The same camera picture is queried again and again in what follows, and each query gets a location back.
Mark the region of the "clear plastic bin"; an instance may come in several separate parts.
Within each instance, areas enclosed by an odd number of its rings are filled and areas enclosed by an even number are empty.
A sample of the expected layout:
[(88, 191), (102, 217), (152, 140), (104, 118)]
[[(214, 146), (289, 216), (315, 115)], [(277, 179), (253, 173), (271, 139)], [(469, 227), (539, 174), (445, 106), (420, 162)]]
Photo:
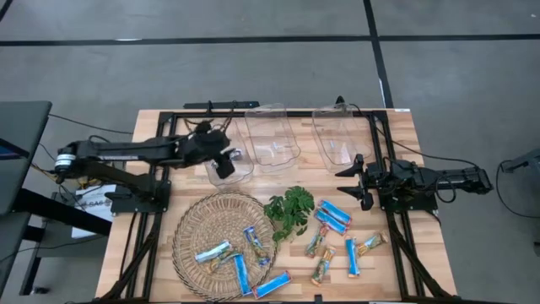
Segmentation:
[(284, 104), (250, 109), (245, 113), (245, 121), (255, 161), (263, 173), (277, 173), (296, 163), (300, 147)]
[(235, 121), (232, 121), (225, 135), (229, 139), (229, 145), (222, 150), (221, 154), (225, 155), (225, 151), (231, 148), (239, 148), (243, 151), (243, 161), (232, 161), (235, 172), (225, 179), (220, 179), (215, 170), (214, 160), (210, 160), (204, 163), (205, 169), (208, 174), (208, 180), (212, 185), (218, 189), (236, 188), (242, 182), (247, 182), (251, 178), (251, 174), (254, 170), (254, 164), (251, 160), (246, 144), (241, 136), (240, 130)]
[(372, 155), (365, 129), (359, 127), (354, 108), (344, 103), (325, 106), (312, 112), (311, 132), (317, 148), (331, 173), (349, 168), (357, 154)]

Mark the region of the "black power strip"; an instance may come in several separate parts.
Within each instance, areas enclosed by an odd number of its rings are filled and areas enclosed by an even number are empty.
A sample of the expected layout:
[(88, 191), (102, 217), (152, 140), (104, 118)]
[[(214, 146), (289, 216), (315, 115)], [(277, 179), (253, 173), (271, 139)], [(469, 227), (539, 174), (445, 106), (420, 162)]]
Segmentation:
[(260, 103), (255, 100), (245, 100), (245, 101), (211, 101), (200, 103), (186, 103), (184, 109), (203, 109), (203, 110), (213, 110), (213, 109), (250, 109), (259, 107)]

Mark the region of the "grey black equipment piece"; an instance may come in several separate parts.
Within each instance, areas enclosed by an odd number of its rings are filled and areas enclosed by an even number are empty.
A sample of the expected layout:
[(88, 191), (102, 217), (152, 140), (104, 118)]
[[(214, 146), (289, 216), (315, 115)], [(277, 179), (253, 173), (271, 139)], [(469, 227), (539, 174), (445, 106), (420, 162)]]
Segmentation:
[(504, 160), (502, 162), (502, 171), (505, 173), (512, 173), (522, 167), (530, 167), (533, 171), (540, 174), (540, 148), (533, 149), (513, 160)]

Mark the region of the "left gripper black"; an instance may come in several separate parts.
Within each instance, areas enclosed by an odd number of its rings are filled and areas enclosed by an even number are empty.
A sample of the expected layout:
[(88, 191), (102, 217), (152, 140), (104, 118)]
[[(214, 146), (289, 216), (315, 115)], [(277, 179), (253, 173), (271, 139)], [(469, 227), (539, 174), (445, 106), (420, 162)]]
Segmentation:
[(232, 161), (243, 161), (243, 151), (231, 148), (226, 134), (213, 129), (209, 121), (199, 122), (187, 140), (181, 144), (181, 156), (185, 166), (194, 166), (214, 160), (215, 170), (220, 179), (225, 179), (235, 172)]

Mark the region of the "green granola bar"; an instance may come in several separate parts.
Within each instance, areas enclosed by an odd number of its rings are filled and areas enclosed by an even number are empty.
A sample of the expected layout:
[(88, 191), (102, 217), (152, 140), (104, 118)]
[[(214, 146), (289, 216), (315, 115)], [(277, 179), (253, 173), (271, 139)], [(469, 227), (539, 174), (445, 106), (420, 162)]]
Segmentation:
[(206, 270), (209, 274), (214, 273), (217, 269), (223, 266), (225, 263), (233, 259), (234, 257), (241, 255), (241, 252), (237, 249), (230, 249), (221, 254), (216, 258), (210, 260), (209, 264), (206, 267)]
[(262, 243), (260, 242), (255, 228), (248, 226), (243, 230), (246, 240), (250, 243), (251, 249), (255, 253), (257, 263), (260, 266), (264, 266), (270, 261), (268, 253), (264, 250)]
[(360, 243), (357, 246), (357, 254), (359, 257), (362, 257), (368, 251), (387, 242), (388, 238), (386, 236), (386, 233), (384, 231), (377, 231), (373, 236), (369, 237), (366, 241)]
[(315, 235), (312, 237), (310, 244), (305, 249), (305, 255), (308, 258), (314, 258), (318, 248), (323, 243), (326, 234), (328, 233), (328, 226), (326, 224), (320, 224)]
[(326, 246), (324, 253), (322, 254), (318, 264), (316, 265), (315, 271), (311, 276), (311, 283), (317, 286), (320, 286), (323, 277), (330, 267), (330, 262), (334, 257), (336, 248), (332, 246)]

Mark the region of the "round woven wicker tray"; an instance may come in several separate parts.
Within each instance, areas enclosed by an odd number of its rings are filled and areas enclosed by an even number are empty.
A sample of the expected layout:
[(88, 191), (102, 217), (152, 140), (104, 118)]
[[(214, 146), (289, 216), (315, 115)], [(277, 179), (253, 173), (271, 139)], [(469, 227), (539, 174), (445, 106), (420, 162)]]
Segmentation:
[[(255, 228), (256, 235), (270, 257), (260, 266), (243, 230)], [(188, 290), (207, 301), (232, 301), (242, 297), (235, 270), (230, 260), (209, 274), (209, 262), (197, 263), (195, 255), (216, 247), (223, 240), (244, 256), (251, 288), (262, 284), (269, 276), (277, 257), (273, 240), (274, 223), (264, 214), (263, 205), (252, 196), (239, 191), (223, 191), (194, 203), (182, 215), (173, 236), (174, 269)]]

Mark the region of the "dark blue tablet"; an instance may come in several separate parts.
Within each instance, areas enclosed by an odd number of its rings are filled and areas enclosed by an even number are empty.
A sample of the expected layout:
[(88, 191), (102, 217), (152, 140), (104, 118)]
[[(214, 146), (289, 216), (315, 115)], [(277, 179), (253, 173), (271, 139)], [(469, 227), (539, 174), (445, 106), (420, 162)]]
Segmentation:
[(0, 160), (28, 159), (30, 152), (0, 138)]

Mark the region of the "blue granola bar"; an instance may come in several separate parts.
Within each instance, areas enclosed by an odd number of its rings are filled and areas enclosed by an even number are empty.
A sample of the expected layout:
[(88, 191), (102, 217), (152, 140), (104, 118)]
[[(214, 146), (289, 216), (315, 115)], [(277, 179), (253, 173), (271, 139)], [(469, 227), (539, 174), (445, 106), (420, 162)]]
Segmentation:
[(331, 215), (327, 214), (322, 209), (317, 209), (314, 217), (319, 220), (322, 224), (326, 225), (329, 229), (336, 231), (340, 235), (345, 235), (348, 227), (341, 223), (340, 221), (333, 218)]
[(318, 207), (346, 226), (349, 226), (352, 221), (352, 217), (348, 213), (332, 204), (330, 201), (324, 199), (320, 200)]
[(216, 247), (208, 249), (207, 251), (197, 253), (195, 255), (195, 261), (197, 263), (205, 263), (209, 260), (212, 260), (222, 253), (226, 252), (231, 248), (230, 242), (228, 240), (223, 240)]
[(348, 254), (348, 277), (357, 278), (360, 275), (356, 252), (356, 238), (350, 235), (345, 236), (345, 249)]
[(239, 287), (240, 287), (240, 293), (243, 296), (248, 296), (252, 293), (252, 291), (249, 285), (248, 271), (246, 268), (244, 256), (242, 254), (238, 254), (234, 256), (234, 261), (235, 261), (236, 276), (237, 276)]
[(279, 276), (269, 280), (267, 283), (256, 286), (252, 289), (252, 294), (256, 299), (260, 299), (273, 291), (287, 285), (292, 280), (292, 277), (288, 271), (284, 271)]

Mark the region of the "black desk leg frame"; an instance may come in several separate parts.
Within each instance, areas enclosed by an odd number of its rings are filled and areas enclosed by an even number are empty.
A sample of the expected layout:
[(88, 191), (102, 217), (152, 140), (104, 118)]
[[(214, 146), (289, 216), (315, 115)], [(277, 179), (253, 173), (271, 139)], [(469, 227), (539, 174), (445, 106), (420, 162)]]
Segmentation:
[[(82, 241), (65, 242), (47, 247), (45, 242), (53, 237), (53, 230), (49, 225), (41, 227), (30, 225), (30, 218), (33, 215), (51, 220), (55, 226), (64, 224), (69, 229), (79, 228), (93, 232), (94, 235)], [(27, 189), (20, 189), (8, 212), (0, 214), (0, 297), (8, 283), (17, 255), (24, 251), (20, 247), (22, 241), (35, 244), (28, 249), (30, 252), (29, 266), (19, 291), (21, 296), (27, 296), (32, 293), (35, 287), (35, 277), (41, 260), (47, 252), (97, 241), (101, 237), (109, 236), (110, 231), (110, 221), (57, 201), (56, 193), (47, 198)]]

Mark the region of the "grey desk top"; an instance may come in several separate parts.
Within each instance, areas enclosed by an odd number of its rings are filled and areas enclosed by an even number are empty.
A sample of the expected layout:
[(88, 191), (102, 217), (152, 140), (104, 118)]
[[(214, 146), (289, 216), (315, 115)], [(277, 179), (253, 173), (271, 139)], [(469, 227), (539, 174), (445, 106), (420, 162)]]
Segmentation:
[(50, 101), (0, 101), (0, 150), (13, 151), (17, 159), (0, 156), (0, 215), (9, 213), (23, 186), (30, 162), (48, 121)]

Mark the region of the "white printed paper sheet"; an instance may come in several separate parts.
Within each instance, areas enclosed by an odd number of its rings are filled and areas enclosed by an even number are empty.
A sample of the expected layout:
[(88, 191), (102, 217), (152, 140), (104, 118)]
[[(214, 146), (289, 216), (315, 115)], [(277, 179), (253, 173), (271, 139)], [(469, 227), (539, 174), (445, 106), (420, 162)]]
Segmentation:
[(105, 193), (112, 193), (116, 190), (116, 185), (92, 186), (87, 189), (76, 191), (78, 202), (77, 209), (112, 222), (111, 205), (112, 200), (105, 196)]

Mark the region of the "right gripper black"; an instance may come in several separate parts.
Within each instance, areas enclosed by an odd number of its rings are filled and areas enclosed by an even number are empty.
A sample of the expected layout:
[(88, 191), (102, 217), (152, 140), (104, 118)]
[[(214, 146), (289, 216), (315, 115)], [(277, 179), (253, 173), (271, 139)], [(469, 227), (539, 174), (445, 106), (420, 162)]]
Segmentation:
[(396, 160), (385, 156), (382, 169), (379, 169), (377, 163), (366, 164), (364, 156), (357, 154), (353, 164), (348, 169), (336, 173), (335, 176), (353, 177), (359, 175), (359, 185), (337, 187), (337, 190), (359, 200), (363, 211), (370, 210), (374, 205), (370, 189), (375, 189), (380, 196), (387, 197), (389, 204), (397, 204), (397, 178), (394, 173), (398, 167), (399, 163)]

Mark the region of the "green plant in white pot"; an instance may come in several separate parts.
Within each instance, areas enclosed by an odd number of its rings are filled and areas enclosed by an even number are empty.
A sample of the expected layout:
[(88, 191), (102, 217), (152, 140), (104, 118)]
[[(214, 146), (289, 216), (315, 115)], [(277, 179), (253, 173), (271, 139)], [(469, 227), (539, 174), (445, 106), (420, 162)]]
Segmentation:
[(303, 235), (307, 231), (308, 217), (314, 209), (314, 197), (304, 187), (289, 187), (283, 196), (272, 196), (263, 210), (276, 226), (273, 240), (280, 243)]

